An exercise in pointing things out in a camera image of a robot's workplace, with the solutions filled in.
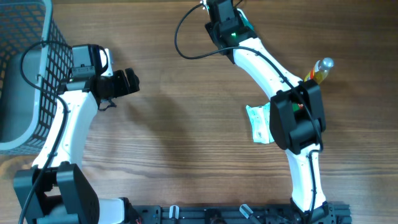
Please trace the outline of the green white can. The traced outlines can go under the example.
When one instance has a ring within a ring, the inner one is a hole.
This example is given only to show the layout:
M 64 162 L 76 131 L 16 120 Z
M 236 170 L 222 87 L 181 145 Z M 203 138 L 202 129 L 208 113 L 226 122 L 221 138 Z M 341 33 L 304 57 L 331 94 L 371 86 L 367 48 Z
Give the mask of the green white can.
M 297 103 L 293 103 L 293 104 L 292 104 L 292 107 L 293 107 L 293 111 L 298 111 L 298 110 L 301 109 L 301 105 L 300 105 L 300 104 L 297 104 Z

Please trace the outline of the mint green wipes packet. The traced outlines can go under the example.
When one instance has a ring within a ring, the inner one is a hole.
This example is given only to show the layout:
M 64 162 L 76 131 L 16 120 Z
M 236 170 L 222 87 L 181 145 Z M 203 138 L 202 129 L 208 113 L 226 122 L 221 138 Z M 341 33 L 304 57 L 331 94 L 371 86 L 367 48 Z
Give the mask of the mint green wipes packet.
M 270 144 L 274 142 L 270 130 L 270 108 L 270 103 L 256 107 L 246 106 L 252 128 L 252 139 L 255 143 Z

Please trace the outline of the green 3M gloves package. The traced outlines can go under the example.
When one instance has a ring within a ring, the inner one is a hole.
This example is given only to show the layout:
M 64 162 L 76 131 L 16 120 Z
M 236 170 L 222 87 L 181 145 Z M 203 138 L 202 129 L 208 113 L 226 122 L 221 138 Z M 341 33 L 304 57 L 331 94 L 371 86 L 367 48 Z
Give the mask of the green 3M gloves package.
M 237 8 L 237 11 L 240 15 L 240 18 L 242 19 L 243 25 L 247 30 L 254 31 L 253 25 L 249 22 L 248 18 L 246 17 L 245 13 L 243 12 L 242 9 Z

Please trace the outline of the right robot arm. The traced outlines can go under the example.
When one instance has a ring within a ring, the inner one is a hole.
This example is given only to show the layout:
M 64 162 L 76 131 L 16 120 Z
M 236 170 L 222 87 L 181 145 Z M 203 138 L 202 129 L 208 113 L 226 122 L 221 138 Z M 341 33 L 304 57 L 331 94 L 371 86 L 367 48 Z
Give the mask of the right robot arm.
M 203 1 L 205 25 L 218 53 L 247 72 L 270 103 L 269 128 L 285 151 L 292 176 L 292 202 L 308 222 L 320 219 L 326 198 L 320 184 L 318 155 L 326 128 L 319 85 L 287 71 L 263 46 L 244 13 L 232 1 Z

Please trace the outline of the yellow oil bottle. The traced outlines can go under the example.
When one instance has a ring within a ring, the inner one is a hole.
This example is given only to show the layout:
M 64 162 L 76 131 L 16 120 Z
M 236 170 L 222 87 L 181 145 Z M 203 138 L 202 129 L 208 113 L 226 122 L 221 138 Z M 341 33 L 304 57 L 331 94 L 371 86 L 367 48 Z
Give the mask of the yellow oil bottle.
M 307 82 L 309 80 L 314 80 L 317 84 L 321 84 L 321 82 L 328 76 L 333 66 L 334 60 L 330 57 L 325 57 L 324 59 L 317 61 L 308 75 L 304 78 L 304 81 Z

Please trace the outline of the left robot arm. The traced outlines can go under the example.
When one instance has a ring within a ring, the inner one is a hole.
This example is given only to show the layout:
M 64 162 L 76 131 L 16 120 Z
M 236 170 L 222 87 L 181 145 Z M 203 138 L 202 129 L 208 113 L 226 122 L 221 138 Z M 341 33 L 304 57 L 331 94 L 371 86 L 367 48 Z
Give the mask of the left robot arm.
M 90 124 L 100 104 L 139 91 L 134 70 L 111 71 L 99 45 L 71 47 L 73 66 L 55 92 L 57 100 L 49 135 L 30 169 L 14 177 L 22 211 L 19 223 L 142 223 L 125 197 L 100 199 L 81 171 Z

